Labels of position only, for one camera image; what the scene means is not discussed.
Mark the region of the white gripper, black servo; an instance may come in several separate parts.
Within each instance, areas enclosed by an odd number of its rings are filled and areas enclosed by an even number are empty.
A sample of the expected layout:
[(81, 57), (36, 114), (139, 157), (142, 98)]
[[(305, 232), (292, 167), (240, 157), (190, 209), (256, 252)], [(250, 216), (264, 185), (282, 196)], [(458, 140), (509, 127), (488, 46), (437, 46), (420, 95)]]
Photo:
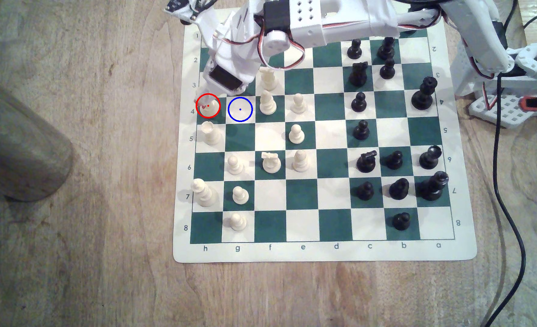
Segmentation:
[(213, 10), (209, 27), (204, 29), (204, 43), (209, 59), (204, 67), (204, 80), (196, 89), (198, 109), (207, 107), (211, 96), (241, 94), (255, 79), (260, 67), (257, 54), (259, 25), (253, 9)]

